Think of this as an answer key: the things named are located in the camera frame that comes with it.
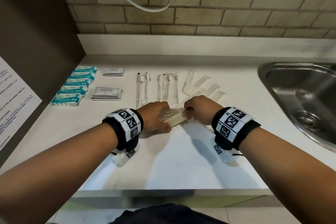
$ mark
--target sink strainer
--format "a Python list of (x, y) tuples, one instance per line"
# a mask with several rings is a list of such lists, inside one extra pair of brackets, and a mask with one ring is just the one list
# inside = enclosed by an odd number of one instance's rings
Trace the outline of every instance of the sink strainer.
[(322, 122), (311, 112), (298, 111), (296, 113), (296, 120), (310, 131), (321, 132), (323, 130)]

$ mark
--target paper sign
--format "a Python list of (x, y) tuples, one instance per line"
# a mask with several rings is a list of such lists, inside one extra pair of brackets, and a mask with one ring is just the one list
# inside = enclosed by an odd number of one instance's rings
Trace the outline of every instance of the paper sign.
[(0, 57), (0, 150), (42, 100)]

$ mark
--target white countertop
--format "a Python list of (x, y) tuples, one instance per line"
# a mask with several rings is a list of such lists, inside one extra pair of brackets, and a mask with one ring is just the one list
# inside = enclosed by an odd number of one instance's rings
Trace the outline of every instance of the white countertop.
[[(131, 64), (130, 59), (131, 56), (123, 55), (113, 56), (114, 62), (110, 63), (82, 62), (83, 65), (98, 66), (99, 71), (80, 105), (49, 105), (4, 163), (0, 173), (99, 124), (108, 112), (122, 107), (134, 108), (138, 72), (150, 72), (153, 78), (166, 71), (179, 72), (179, 99), (182, 102), (187, 98), (182, 93), (182, 88), (189, 69), (196, 70), (197, 77), (206, 74), (220, 84), (221, 90), (226, 93), (219, 102), (221, 105), (243, 109), (261, 123), (264, 129), (336, 170), (336, 154), (310, 140), (291, 123), (258, 78), (258, 65), (141, 65), (140, 62)], [(102, 76), (104, 69), (120, 66), (125, 68), (123, 77)], [(152, 83), (152, 100), (155, 101), (157, 81), (154, 79)], [(122, 100), (91, 100), (90, 97), (98, 86), (124, 89)], [(234, 162), (226, 165), (213, 154), (208, 143), (213, 136), (206, 127), (187, 122), (174, 127), (169, 134), (140, 139), (140, 151), (124, 167), (115, 167), (108, 157), (80, 190), (262, 189), (266, 194), (269, 191), (266, 184), (245, 157), (238, 156)]]

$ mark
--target brick wall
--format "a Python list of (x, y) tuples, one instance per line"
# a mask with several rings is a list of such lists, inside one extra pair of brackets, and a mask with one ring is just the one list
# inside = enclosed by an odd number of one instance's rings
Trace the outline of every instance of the brick wall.
[(82, 33), (336, 38), (336, 0), (66, 1)]

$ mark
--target floor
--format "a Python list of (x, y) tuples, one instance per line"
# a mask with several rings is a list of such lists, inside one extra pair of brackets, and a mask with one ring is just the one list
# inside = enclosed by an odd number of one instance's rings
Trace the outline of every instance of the floor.
[[(193, 208), (230, 224), (300, 224), (284, 207)], [(48, 223), (107, 224), (126, 209), (59, 210)]]

